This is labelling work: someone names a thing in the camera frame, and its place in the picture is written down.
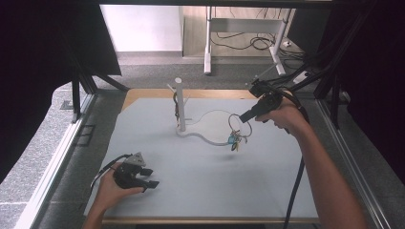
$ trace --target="person's left hand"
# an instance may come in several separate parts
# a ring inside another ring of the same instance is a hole
[[[94,205],[102,210],[107,210],[108,208],[115,206],[121,199],[127,196],[144,191],[142,187],[122,189],[116,184],[113,173],[120,164],[121,163],[114,164],[101,178]]]

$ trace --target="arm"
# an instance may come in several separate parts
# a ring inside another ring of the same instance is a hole
[[[113,178],[115,169],[110,169],[102,178],[97,195],[89,214],[83,224],[83,229],[101,228],[102,218],[108,208],[116,205],[122,198],[143,192],[143,188],[121,189]]]
[[[256,117],[257,121],[267,119],[274,120],[279,128],[287,128],[297,139],[323,228],[367,228],[354,193],[295,105],[284,98],[278,110]]]

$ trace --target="black curtain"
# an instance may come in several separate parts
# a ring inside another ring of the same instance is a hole
[[[78,68],[121,75],[98,5],[0,3],[0,182]]]
[[[379,0],[340,65],[348,111],[405,183],[405,13]]]

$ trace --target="small clip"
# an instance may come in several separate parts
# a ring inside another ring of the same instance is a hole
[[[228,138],[228,144],[234,144],[235,143],[235,136],[231,134],[231,136]]]
[[[230,148],[231,151],[234,151],[235,149],[238,151],[238,142],[233,143],[232,147]]]

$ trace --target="wrist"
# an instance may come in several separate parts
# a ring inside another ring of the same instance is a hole
[[[107,207],[103,206],[102,204],[98,203],[97,201],[95,201],[92,205],[92,207],[90,208],[90,211],[94,214],[101,214],[104,215],[104,213],[107,211]]]
[[[288,130],[293,136],[295,136],[295,138],[300,138],[301,136],[305,136],[313,132],[312,127],[309,125],[309,123],[307,123],[307,121],[297,122]]]

